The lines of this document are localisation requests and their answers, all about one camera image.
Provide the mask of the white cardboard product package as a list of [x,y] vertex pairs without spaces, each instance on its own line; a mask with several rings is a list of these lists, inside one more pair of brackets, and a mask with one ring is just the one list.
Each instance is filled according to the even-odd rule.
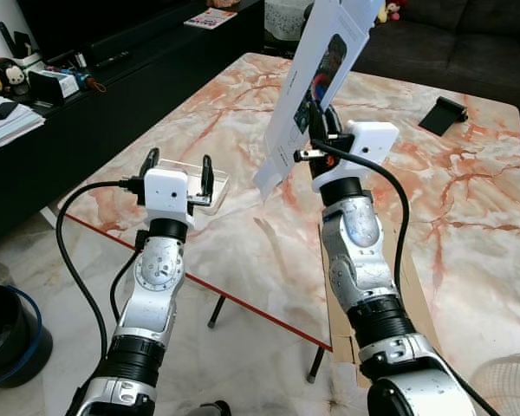
[[366,47],[382,0],[315,0],[285,73],[275,111],[263,135],[264,158],[252,182],[260,198],[289,177],[293,154],[310,142],[309,101],[330,107]]

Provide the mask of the clear plastic tray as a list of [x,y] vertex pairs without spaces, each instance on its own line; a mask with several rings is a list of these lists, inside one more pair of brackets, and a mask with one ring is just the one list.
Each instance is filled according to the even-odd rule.
[[[189,164],[181,161],[172,161],[172,159],[161,159],[158,162],[159,169],[168,169],[174,171],[185,172],[188,175],[188,197],[198,194],[202,191],[202,166],[200,164]],[[213,169],[213,187],[210,198],[210,205],[194,205],[194,213],[208,215],[212,217],[220,209],[222,202],[224,202],[224,195],[227,193],[227,187],[230,182],[230,175],[227,172]]]

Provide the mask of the black low TV console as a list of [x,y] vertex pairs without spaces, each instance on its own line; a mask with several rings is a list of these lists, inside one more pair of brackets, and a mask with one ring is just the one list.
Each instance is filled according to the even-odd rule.
[[0,239],[65,197],[230,63],[263,47],[263,0],[212,30],[180,24],[106,68],[102,94],[77,94],[0,146]]

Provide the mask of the orange veined marble table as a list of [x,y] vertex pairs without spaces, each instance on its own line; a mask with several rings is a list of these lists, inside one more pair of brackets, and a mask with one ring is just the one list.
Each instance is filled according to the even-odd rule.
[[[328,345],[318,224],[323,209],[300,164],[270,198],[252,179],[263,135],[290,62],[247,53],[114,156],[91,179],[162,158],[199,163],[209,154],[230,175],[212,217],[197,213],[185,270],[240,301],[220,328],[212,301],[182,300],[159,384],[158,416],[225,399],[235,416],[367,416],[358,371],[332,355],[305,380],[316,343]],[[418,124],[439,96],[467,107],[443,136]],[[520,112],[510,104],[352,73],[335,98],[343,118],[400,130],[386,168],[404,186],[412,218],[404,252],[429,302],[439,350],[502,416],[520,416]]]

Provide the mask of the grey patterned cushion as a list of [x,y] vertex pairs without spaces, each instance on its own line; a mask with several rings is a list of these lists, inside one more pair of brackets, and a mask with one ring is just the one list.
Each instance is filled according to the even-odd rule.
[[263,0],[264,31],[279,41],[299,41],[315,0]]

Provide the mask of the black phone stand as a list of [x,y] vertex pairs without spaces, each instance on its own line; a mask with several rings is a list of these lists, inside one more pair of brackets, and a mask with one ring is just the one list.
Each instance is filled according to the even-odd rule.
[[466,106],[445,96],[439,96],[418,126],[427,132],[443,136],[451,126],[465,122],[467,119],[469,115]]

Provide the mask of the black table leg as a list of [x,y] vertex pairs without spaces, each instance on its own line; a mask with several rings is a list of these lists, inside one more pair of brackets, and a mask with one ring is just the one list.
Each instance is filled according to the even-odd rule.
[[315,355],[313,355],[310,369],[307,373],[307,376],[305,376],[305,380],[308,383],[315,383],[316,376],[318,376],[318,373],[320,371],[321,361],[323,360],[324,355],[326,355],[326,348],[319,346],[319,348],[315,350]]
[[209,320],[207,321],[207,328],[216,328],[217,321],[219,320],[225,302],[227,302],[227,297],[220,295],[216,301],[215,308],[213,308],[212,312],[210,313]]

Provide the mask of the black box white label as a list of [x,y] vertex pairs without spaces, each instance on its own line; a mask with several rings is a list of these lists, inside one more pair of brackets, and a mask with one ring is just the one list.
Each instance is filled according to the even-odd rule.
[[49,70],[28,72],[30,90],[36,100],[61,106],[81,88],[73,75]]

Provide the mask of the yellow red plush toy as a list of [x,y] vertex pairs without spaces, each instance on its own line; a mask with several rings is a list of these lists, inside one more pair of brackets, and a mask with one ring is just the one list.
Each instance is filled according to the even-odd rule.
[[401,11],[409,3],[409,0],[386,0],[381,8],[376,21],[378,23],[388,23],[388,21],[396,21],[401,19]]

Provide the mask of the red white magazine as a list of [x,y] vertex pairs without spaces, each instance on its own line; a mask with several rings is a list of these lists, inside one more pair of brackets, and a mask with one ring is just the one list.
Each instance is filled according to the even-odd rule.
[[208,8],[206,11],[199,13],[199,15],[189,17],[189,19],[185,20],[184,25],[190,25],[190,27],[205,30],[213,30],[219,27],[222,23],[227,23],[236,15],[236,11]]

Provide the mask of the stack of white papers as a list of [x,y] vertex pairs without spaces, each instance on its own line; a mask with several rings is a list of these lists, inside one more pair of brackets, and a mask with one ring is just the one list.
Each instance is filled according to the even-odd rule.
[[18,136],[22,136],[34,128],[41,127],[46,119],[38,114],[34,108],[25,104],[8,100],[0,96],[0,106],[4,103],[14,103],[16,108],[5,119],[0,120],[0,147],[13,142]]

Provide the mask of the dark grey sofa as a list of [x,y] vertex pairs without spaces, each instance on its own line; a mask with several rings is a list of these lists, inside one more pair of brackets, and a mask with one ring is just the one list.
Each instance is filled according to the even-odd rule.
[[520,106],[520,0],[404,0],[354,71]]

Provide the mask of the black television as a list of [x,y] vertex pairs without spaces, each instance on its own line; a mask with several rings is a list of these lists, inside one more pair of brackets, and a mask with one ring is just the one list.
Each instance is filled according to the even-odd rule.
[[207,9],[205,0],[16,0],[43,58],[55,58],[154,17]]

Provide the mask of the black white plush figure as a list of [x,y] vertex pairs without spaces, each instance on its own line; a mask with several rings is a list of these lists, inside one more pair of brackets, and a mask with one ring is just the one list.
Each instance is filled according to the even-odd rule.
[[6,98],[21,100],[30,94],[28,76],[13,59],[0,58],[0,82]]

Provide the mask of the brown cardboard sheet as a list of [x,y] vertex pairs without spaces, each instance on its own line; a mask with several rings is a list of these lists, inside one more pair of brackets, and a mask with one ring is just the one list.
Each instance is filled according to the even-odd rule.
[[[330,333],[330,346],[332,361],[335,365],[342,363],[359,371],[360,358],[358,357],[359,346],[354,337],[354,329],[346,316],[346,310],[336,300],[336,290],[330,282],[330,261],[327,254],[322,254],[322,268],[324,280],[326,280],[326,297],[328,309],[328,332]],[[410,252],[402,255],[402,301],[406,306],[414,327],[437,349],[441,348],[437,329],[434,327],[429,308],[421,286],[421,280],[413,266],[413,258]]]

